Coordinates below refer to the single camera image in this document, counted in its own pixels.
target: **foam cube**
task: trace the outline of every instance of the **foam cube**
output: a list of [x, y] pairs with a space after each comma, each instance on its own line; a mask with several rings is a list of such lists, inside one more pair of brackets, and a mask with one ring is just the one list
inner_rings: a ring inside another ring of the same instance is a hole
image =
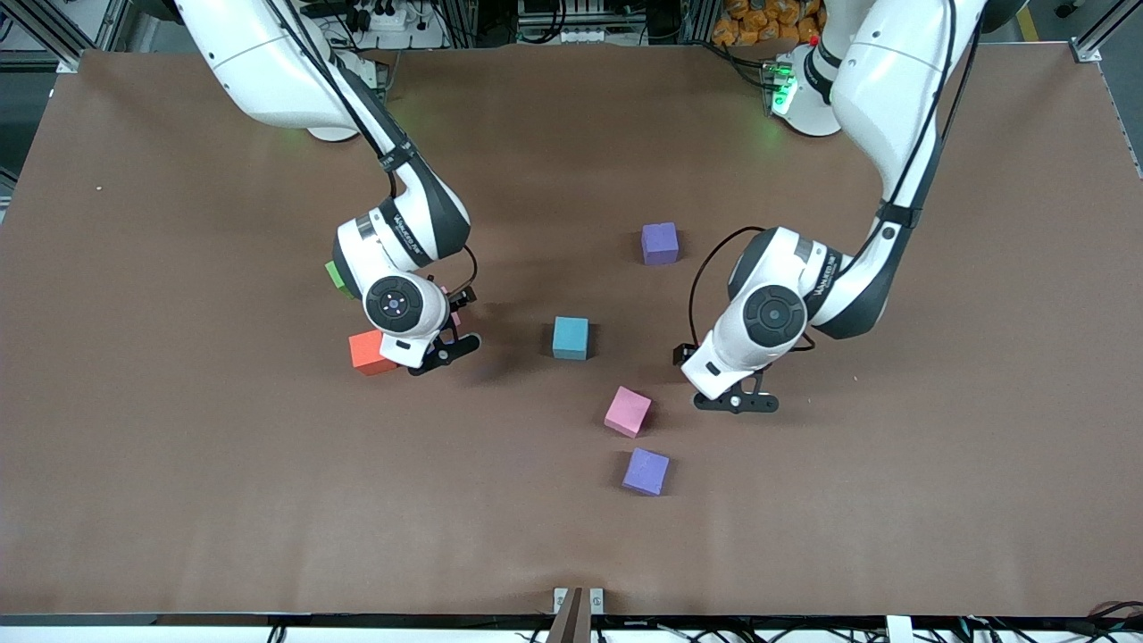
[[552, 335], [552, 355], [557, 360], [588, 360], [588, 319], [557, 316]]
[[381, 331], [377, 330], [350, 338], [350, 360], [362, 376], [387, 373], [400, 367], [381, 356]]
[[[441, 286], [440, 289], [441, 289], [442, 292], [445, 292], [446, 295], [448, 295], [448, 288], [446, 288], [445, 286]], [[459, 312], [454, 312], [453, 313], [453, 324], [456, 324], [457, 329], [461, 328], [461, 313]]]
[[666, 466], [671, 460], [645, 449], [636, 449], [628, 464], [628, 473], [623, 476], [623, 487], [647, 496], [663, 493], [663, 479], [666, 477]]
[[620, 387], [612, 401], [610, 409], [604, 418], [604, 424], [620, 432], [628, 437], [639, 435], [647, 410], [650, 409], [650, 400], [625, 387]]
[[334, 286], [336, 286], [337, 289], [341, 290], [343, 295], [345, 295], [349, 298], [353, 298], [353, 292], [351, 292], [349, 287], [345, 286], [345, 280], [342, 279], [341, 273], [337, 272], [337, 266], [334, 265], [334, 262], [330, 260], [326, 263], [326, 272], [329, 273], [329, 278], [334, 281]]
[[644, 264], [663, 265], [679, 260], [679, 232], [674, 224], [648, 223], [642, 233]]

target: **robotic arm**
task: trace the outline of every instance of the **robotic arm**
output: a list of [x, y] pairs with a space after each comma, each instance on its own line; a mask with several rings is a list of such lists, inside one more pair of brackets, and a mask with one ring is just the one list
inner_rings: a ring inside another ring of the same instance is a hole
[[[832, 83], [833, 114], [877, 166], [881, 203], [865, 242], [846, 255], [786, 227], [756, 235], [730, 275], [730, 304], [682, 372], [700, 409], [768, 412], [761, 371], [814, 327], [834, 339], [869, 332], [941, 155], [936, 102], [977, 27], [985, 0], [878, 0]], [[741, 381], [759, 380], [753, 393]]]
[[290, 0], [194, 0], [179, 11], [247, 115], [325, 139], [360, 132], [381, 166], [405, 183], [401, 194], [343, 223], [334, 241], [338, 274], [384, 333], [382, 356], [419, 375], [475, 351], [477, 336], [458, 339], [448, 352], [439, 339], [450, 328], [450, 311], [474, 298], [471, 289], [446, 298], [411, 272], [464, 248], [469, 212], [376, 94], [333, 55], [318, 26]]

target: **metal frame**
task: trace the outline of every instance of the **metal frame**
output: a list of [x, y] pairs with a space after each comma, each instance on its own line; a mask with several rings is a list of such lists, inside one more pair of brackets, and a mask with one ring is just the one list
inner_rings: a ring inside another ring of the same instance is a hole
[[1100, 55], [1100, 46], [1114, 33], [1124, 21], [1143, 6], [1143, 0], [1119, 0], [1110, 11], [1103, 15], [1080, 37], [1073, 37], [1068, 42], [1071, 46], [1072, 57], [1077, 63], [1097, 63], [1103, 59]]
[[0, 0], [5, 14], [46, 49], [0, 53], [0, 67], [74, 73], [85, 49], [111, 50], [120, 45], [127, 6], [127, 0], [111, 0], [93, 40], [48, 0]]

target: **purple cube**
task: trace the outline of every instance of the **purple cube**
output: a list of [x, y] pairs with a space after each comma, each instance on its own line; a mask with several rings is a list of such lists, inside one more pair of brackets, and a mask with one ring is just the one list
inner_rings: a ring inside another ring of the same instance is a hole
[[663, 492], [663, 479], [670, 461], [666, 456], [636, 449], [631, 453], [628, 474], [623, 476], [623, 487], [647, 496], [658, 496]]
[[679, 232], [671, 222], [644, 225], [642, 246], [646, 265], [663, 265], [679, 259]]

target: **wire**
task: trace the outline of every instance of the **wire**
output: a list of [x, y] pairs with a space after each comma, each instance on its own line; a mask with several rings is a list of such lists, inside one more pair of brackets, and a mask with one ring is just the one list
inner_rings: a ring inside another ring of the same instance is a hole
[[957, 94], [952, 97], [952, 107], [949, 110], [949, 116], [944, 119], [944, 129], [941, 130], [941, 142], [944, 143], [945, 138], [949, 137], [949, 130], [952, 129], [952, 121], [957, 118], [957, 110], [960, 108], [960, 97], [965, 94], [965, 85], [968, 83], [968, 74], [973, 72], [973, 63], [976, 62], [976, 49], [981, 45], [981, 31], [984, 27], [984, 21], [976, 23], [976, 31], [973, 32], [973, 45], [968, 49], [968, 58], [965, 61], [965, 73], [960, 74], [960, 83], [957, 86]]
[[711, 45], [710, 42], [706, 42], [704, 40], [687, 40], [686, 42], [684, 42], [684, 45], [698, 45], [698, 46], [703, 47], [704, 49], [706, 49], [708, 51], [710, 51], [710, 53], [714, 54], [716, 56], [722, 58], [724, 61], [730, 63], [730, 66], [734, 67], [734, 71], [738, 74], [738, 78], [741, 78], [742, 80], [746, 81], [746, 85], [750, 85], [751, 87], [754, 87], [757, 89], [781, 89], [782, 88], [781, 85], [777, 85], [777, 83], [774, 83], [774, 82], [762, 82], [760, 80], [756, 80], [753, 78], [750, 78], [750, 75], [746, 74], [746, 72], [744, 72], [742, 70], [742, 67], [749, 67], [749, 69], [753, 69], [753, 70], [761, 70], [764, 67], [764, 64], [760, 63], [760, 62], [758, 62], [758, 61], [748, 61], [745, 58], [740, 58], [737, 56], [732, 55], [730, 50], [728, 48], [724, 47], [722, 49], [719, 49], [714, 45]]
[[351, 45], [350, 48], [353, 50], [353, 53], [361, 51], [361, 49], [358, 47], [357, 38], [353, 38], [353, 32], [350, 31], [349, 25], [345, 24], [345, 21], [342, 19], [342, 15], [337, 11], [337, 8], [334, 7], [334, 3], [330, 2], [329, 0], [321, 0], [321, 2], [326, 7], [329, 7], [329, 10], [334, 13], [334, 17], [337, 18], [337, 22], [341, 23], [342, 29], [345, 30], [345, 37], [350, 39], [350, 45]]
[[706, 264], [710, 263], [712, 258], [714, 258], [714, 255], [718, 254], [718, 250], [722, 249], [724, 246], [734, 240], [734, 238], [737, 236], [738, 234], [750, 231], [765, 232], [766, 227], [759, 227], [757, 225], [746, 225], [745, 227], [740, 227], [738, 230], [735, 230], [734, 232], [730, 233], [729, 236], [722, 239], [721, 241], [719, 241], [717, 246], [714, 246], [714, 249], [712, 249], [711, 252], [706, 255], [706, 258], [704, 258], [703, 263], [698, 266], [698, 272], [695, 272], [695, 280], [690, 282], [690, 297], [687, 299], [687, 321], [690, 324], [690, 344], [698, 345], [698, 336], [695, 333], [695, 290], [698, 289], [698, 278], [703, 275], [703, 270], [706, 270]]
[[567, 0], [560, 0], [559, 8], [552, 11], [552, 26], [547, 27], [547, 33], [545, 33], [537, 40], [533, 40], [525, 35], [518, 35], [518, 38], [525, 42], [528, 42], [529, 45], [544, 45], [546, 42], [551, 42], [552, 40], [555, 39], [557, 35], [560, 34], [560, 32], [563, 31], [563, 25], [567, 23], [567, 19], [568, 19], [568, 2]]
[[437, 6], [437, 0], [430, 0], [429, 3], [432, 5], [432, 10], [437, 13], [437, 17], [440, 19], [440, 24], [448, 31], [448, 37], [453, 40], [453, 48], [459, 49], [463, 47], [467, 47], [469, 42], [467, 39], [457, 35], [457, 31], [453, 26], [451, 21], [445, 17], [445, 14], [441, 13], [440, 7]]
[[941, 95], [944, 93], [944, 82], [949, 79], [949, 72], [952, 71], [952, 51], [957, 48], [957, 2], [956, 0], [948, 0], [949, 7], [949, 46], [944, 51], [944, 67], [941, 70], [941, 80], [936, 86], [936, 91], [933, 93], [933, 103], [929, 105], [928, 114], [925, 115], [925, 122], [921, 123], [920, 134], [917, 136], [917, 142], [913, 143], [913, 150], [909, 153], [909, 159], [905, 161], [905, 167], [901, 171], [901, 176], [897, 177], [897, 185], [893, 188], [893, 194], [889, 196], [889, 204], [893, 204], [897, 200], [897, 194], [901, 193], [901, 188], [905, 185], [905, 177], [909, 176], [909, 170], [912, 169], [913, 160], [917, 159], [917, 154], [921, 151], [921, 143], [925, 142], [925, 132], [928, 129], [930, 122], [936, 116], [936, 107], [941, 102]]
[[[353, 119], [353, 124], [355, 124], [358, 131], [361, 132], [361, 137], [369, 143], [370, 147], [373, 147], [373, 151], [374, 153], [377, 154], [377, 158], [379, 159], [384, 156], [385, 153], [381, 150], [381, 145], [377, 143], [377, 139], [374, 138], [373, 134], [369, 132], [369, 129], [365, 126], [365, 122], [361, 120], [361, 116], [358, 115], [357, 110], [353, 108], [353, 105], [350, 103], [349, 98], [345, 97], [345, 94], [342, 91], [341, 87], [337, 86], [337, 81], [334, 80], [333, 72], [329, 71], [329, 67], [326, 66], [326, 63], [322, 62], [321, 58], [317, 55], [317, 51], [319, 51], [319, 49], [318, 46], [314, 45], [313, 38], [310, 37], [310, 32], [306, 31], [305, 29], [302, 29], [301, 30], [302, 35], [299, 37], [297, 31], [295, 31], [294, 27], [290, 26], [289, 23], [286, 21], [286, 17], [282, 16], [281, 10], [278, 9], [278, 5], [273, 2], [273, 0], [263, 0], [263, 3], [266, 7], [269, 7], [270, 10], [274, 14], [274, 17], [278, 18], [278, 22], [281, 25], [282, 30], [285, 30], [286, 33], [289, 34], [290, 39], [294, 40], [294, 43], [298, 46], [298, 48], [302, 51], [302, 55], [310, 61], [314, 70], [317, 70], [318, 74], [322, 79], [325, 79], [327, 83], [329, 83], [329, 88], [334, 91], [337, 98], [341, 99], [342, 105], [345, 107], [345, 111], [350, 114], [350, 118]], [[290, 15], [294, 18], [294, 24], [297, 25], [303, 24], [302, 17], [298, 15], [297, 9], [294, 7], [294, 5], [291, 2], [283, 2], [283, 5], [286, 6], [287, 9], [289, 9]]]
[[[936, 116], [936, 108], [937, 108], [937, 105], [941, 103], [941, 95], [944, 93], [944, 83], [949, 79], [949, 72], [951, 71], [951, 67], [952, 67], [952, 51], [956, 49], [956, 43], [957, 43], [956, 42], [957, 41], [957, 2], [956, 2], [956, 0], [948, 0], [948, 7], [949, 7], [949, 46], [945, 48], [945, 53], [944, 53], [944, 67], [941, 70], [941, 81], [940, 81], [940, 83], [937, 83], [936, 91], [933, 93], [933, 103], [929, 105], [928, 113], [925, 115], [925, 121], [921, 123], [921, 129], [920, 129], [920, 134], [917, 136], [917, 142], [913, 143], [913, 148], [909, 153], [909, 159], [905, 160], [904, 168], [901, 170], [901, 176], [897, 177], [897, 184], [893, 187], [893, 194], [889, 196], [889, 200], [887, 201], [889, 204], [893, 204], [894, 201], [897, 200], [897, 194], [901, 193], [901, 187], [903, 187], [904, 184], [905, 184], [905, 177], [909, 176], [909, 170], [912, 169], [913, 161], [917, 159], [917, 154], [921, 150], [921, 143], [925, 142], [925, 132], [928, 129], [929, 123], [933, 122], [933, 119]], [[965, 81], [968, 78], [968, 73], [967, 73], [968, 69], [966, 69], [965, 72], [966, 72], [965, 75], [962, 75], [961, 79], [960, 79], [961, 82], [960, 82], [960, 88], [957, 91], [958, 95], [964, 90], [964, 88], [965, 88]], [[956, 106], [956, 102], [958, 99], [959, 99], [959, 96], [958, 96], [958, 98], [954, 98], [954, 101], [953, 101], [953, 105], [954, 106]], [[950, 123], [946, 121], [945, 122], [945, 130], [944, 130], [945, 134], [948, 132], [948, 126], [949, 124]], [[844, 267], [841, 267], [841, 270], [838, 270], [838, 275], [834, 276], [834, 279], [840, 279], [846, 272], [849, 271], [850, 267], [853, 267], [854, 265], [857, 264], [857, 259], [863, 254], [865, 254], [865, 250], [869, 249], [869, 246], [870, 246], [870, 243], [873, 242], [873, 239], [876, 239], [880, 234], [881, 227], [884, 227], [884, 226], [885, 226], [885, 222], [884, 220], [878, 220], [877, 222], [877, 226], [873, 228], [872, 232], [870, 232], [869, 236], [865, 236], [865, 241], [862, 242], [861, 248], [857, 249], [857, 254], [855, 254], [853, 256], [853, 258], [849, 260], [849, 263], [846, 264]]]
[[737, 56], [733, 56], [729, 53], [729, 50], [724, 51], [722, 49], [719, 49], [718, 47], [716, 47], [714, 45], [712, 45], [710, 42], [706, 42], [705, 40], [686, 40], [682, 43], [684, 45], [698, 45], [700, 47], [705, 48], [708, 51], [714, 54], [716, 56], [722, 58], [724, 61], [734, 62], [734, 63], [737, 63], [737, 64], [740, 64], [740, 65], [742, 65], [744, 67], [762, 69], [762, 63], [760, 63], [758, 61], [748, 61], [746, 58], [740, 58]]
[[1143, 608], [1143, 602], [1141, 602], [1141, 601], [1124, 601], [1122, 603], [1116, 603], [1114, 605], [1111, 605], [1109, 608], [1100, 610], [1098, 612], [1090, 613], [1090, 614], [1087, 616], [1087, 618], [1088, 619], [1102, 619], [1104, 617], [1109, 617], [1109, 616], [1118, 612], [1119, 610], [1126, 610], [1127, 608]]
[[286, 641], [286, 626], [275, 625], [270, 628], [270, 636], [266, 637], [266, 643], [283, 643]]
[[461, 283], [456, 289], [449, 290], [450, 292], [459, 292], [464, 290], [464, 288], [471, 286], [472, 282], [477, 280], [477, 272], [480, 271], [480, 264], [477, 263], [477, 255], [472, 254], [472, 250], [469, 248], [469, 243], [464, 243], [462, 249], [469, 252], [469, 258], [472, 259], [472, 274], [467, 279], [465, 279], [465, 281]]
[[424, 11], [423, 14], [422, 14], [421, 11], [417, 11], [416, 9], [414, 9], [414, 8], [413, 8], [413, 0], [408, 0], [408, 1], [407, 1], [407, 2], [405, 3], [405, 6], [406, 6], [406, 7], [408, 7], [408, 8], [409, 8], [409, 11], [411, 11], [411, 13], [413, 13], [413, 15], [415, 15], [415, 16], [416, 16], [416, 17], [418, 17], [418, 18], [427, 18], [427, 17], [429, 17], [430, 15], [432, 15], [432, 14], [430, 14], [429, 11], [424, 11], [424, 8], [425, 8], [425, 0], [421, 0], [421, 10], [422, 10], [422, 11]]

